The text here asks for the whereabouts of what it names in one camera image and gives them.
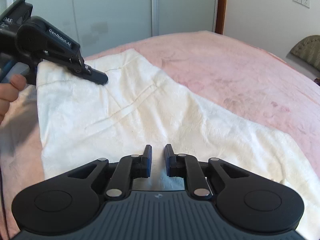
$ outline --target pink blanket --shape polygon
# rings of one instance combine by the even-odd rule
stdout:
[[[289,133],[320,176],[320,87],[312,80],[266,51],[210,32],[153,37],[87,59],[129,48],[194,93],[241,117]],[[15,194],[43,179],[36,120],[26,122],[30,126],[26,134],[21,132],[21,121],[15,114],[17,107],[32,109],[35,105],[31,96],[19,98],[0,127],[3,239],[8,238],[7,232],[12,237],[19,231],[11,213]],[[36,115],[36,108],[31,115]],[[8,134],[14,139],[2,139]]]

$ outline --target screw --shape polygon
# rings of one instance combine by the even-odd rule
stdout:
[[[210,194],[210,191],[206,188],[197,188],[193,193],[199,197],[206,197]]]
[[[112,188],[107,190],[106,195],[109,197],[119,197],[121,196],[122,191],[117,188]]]

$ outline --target finger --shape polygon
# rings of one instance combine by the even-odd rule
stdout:
[[[0,115],[5,115],[9,110],[9,106],[9,101],[0,99]]]
[[[20,74],[12,75],[10,78],[10,83],[19,91],[22,91],[26,86],[27,80],[24,76]]]
[[[18,89],[11,84],[0,84],[0,99],[13,102],[17,100],[19,95]]]
[[[4,119],[4,116],[0,115],[0,124],[2,123],[3,119]]]

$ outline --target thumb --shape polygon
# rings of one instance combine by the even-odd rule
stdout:
[[[24,76],[20,74],[12,75],[10,78],[10,83],[19,91],[22,91],[26,86],[27,80]]]

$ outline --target brown wooden trim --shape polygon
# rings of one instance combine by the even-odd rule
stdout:
[[[217,20],[215,33],[223,34],[224,17],[226,15],[227,0],[218,0]]]

